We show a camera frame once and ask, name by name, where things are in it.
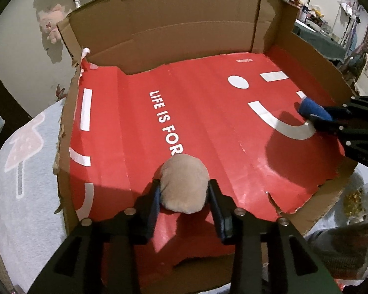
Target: white dot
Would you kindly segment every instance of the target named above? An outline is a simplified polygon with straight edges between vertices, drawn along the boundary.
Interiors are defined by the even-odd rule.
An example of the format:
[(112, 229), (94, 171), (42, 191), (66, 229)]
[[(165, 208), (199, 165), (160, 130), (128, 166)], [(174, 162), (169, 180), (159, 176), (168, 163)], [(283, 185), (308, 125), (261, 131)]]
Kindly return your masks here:
[(231, 75), (228, 77), (228, 82), (230, 85), (241, 89), (246, 89), (249, 87), (247, 80), (241, 76)]

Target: silver rivet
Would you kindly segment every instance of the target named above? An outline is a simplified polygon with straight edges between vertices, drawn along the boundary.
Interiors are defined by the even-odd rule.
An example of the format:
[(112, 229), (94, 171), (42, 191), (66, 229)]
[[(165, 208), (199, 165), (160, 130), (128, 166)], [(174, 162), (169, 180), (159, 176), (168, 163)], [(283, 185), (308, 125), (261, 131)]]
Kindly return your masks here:
[(242, 217), (243, 215), (245, 215), (245, 210), (243, 208), (236, 208), (234, 209), (234, 214), (237, 216)]
[(136, 209), (135, 208), (126, 208), (124, 210), (124, 214), (127, 216), (133, 216), (136, 213)]
[(92, 224), (92, 221), (90, 218), (84, 218), (82, 221), (81, 221), (81, 225), (83, 227), (89, 227), (90, 225)]
[(278, 223), (286, 227), (287, 225), (289, 225), (289, 220), (287, 218), (279, 218)]

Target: pink plush toy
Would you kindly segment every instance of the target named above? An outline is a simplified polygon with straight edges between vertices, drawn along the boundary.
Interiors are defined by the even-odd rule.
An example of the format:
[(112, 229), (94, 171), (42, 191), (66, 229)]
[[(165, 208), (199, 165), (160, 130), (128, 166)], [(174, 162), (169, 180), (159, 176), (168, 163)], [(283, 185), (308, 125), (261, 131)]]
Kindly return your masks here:
[(60, 4), (56, 4), (56, 6), (48, 12), (40, 11), (38, 16), (39, 25), (42, 28), (42, 31), (48, 33), (47, 39), (53, 44), (60, 41), (61, 35), (56, 24), (67, 16), (65, 13), (65, 7)]

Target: torn cardboard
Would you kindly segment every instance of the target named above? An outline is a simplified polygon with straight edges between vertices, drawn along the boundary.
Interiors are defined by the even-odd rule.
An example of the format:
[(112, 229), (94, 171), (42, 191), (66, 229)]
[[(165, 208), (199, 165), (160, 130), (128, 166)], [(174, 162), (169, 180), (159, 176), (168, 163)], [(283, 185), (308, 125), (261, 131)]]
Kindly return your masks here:
[[(88, 47), (92, 52), (89, 62), (117, 66), (126, 74), (218, 54), (267, 53), (277, 45), (295, 58), (300, 69), (309, 72), (337, 104), (347, 101), (351, 91), (342, 75), (291, 32), (297, 12), (296, 7), (282, 0), (95, 0), (69, 14), (58, 27), (74, 64), (79, 64), (82, 49)], [(69, 142), (79, 73), (78, 69), (63, 110), (60, 140), (58, 184), (68, 231), (78, 222), (69, 189)], [(309, 230), (338, 200), (354, 167), (355, 163), (345, 159), (340, 176), (327, 181), (291, 215), (299, 231)], [(169, 293), (188, 293), (220, 286), (230, 279), (231, 260), (215, 258), (219, 259), (221, 265), (186, 262), (158, 287), (150, 285), (144, 291), (161, 293), (166, 286)], [(223, 267), (223, 273), (217, 273), (217, 266)], [(198, 282), (188, 284), (192, 273)]]

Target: red paper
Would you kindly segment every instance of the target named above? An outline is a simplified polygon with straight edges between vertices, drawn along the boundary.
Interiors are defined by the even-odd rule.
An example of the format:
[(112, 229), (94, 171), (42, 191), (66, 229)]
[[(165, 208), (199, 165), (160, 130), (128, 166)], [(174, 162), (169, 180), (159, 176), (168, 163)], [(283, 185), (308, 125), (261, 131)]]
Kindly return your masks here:
[[(177, 145), (202, 160), (222, 192), (258, 218), (277, 218), (266, 191), (284, 212), (303, 206), (318, 185), (336, 175), (342, 160), (336, 138), (315, 133), (292, 139), (269, 126), (248, 103), (259, 102), (282, 122), (301, 126), (305, 120), (295, 109), (301, 100), (297, 92), (303, 90), (321, 105), (333, 102), (283, 50), (273, 48), (269, 56), (294, 82), (266, 82), (260, 74), (281, 69), (264, 54), (187, 60), (130, 76), (117, 67), (90, 68), (83, 60), (71, 148), (90, 157), (90, 166), (71, 160), (75, 209), (83, 206), (81, 215), (88, 213), (85, 183), (94, 185), (88, 192), (93, 220), (133, 206), (159, 167), (181, 150)], [(240, 87), (246, 87), (246, 80), (248, 88), (237, 88), (228, 79)], [(85, 88), (92, 90), (89, 131), (80, 128)], [(136, 247), (141, 284), (185, 258), (232, 253), (233, 247), (221, 245), (212, 223), (207, 207), (193, 215), (162, 210), (152, 242)]]

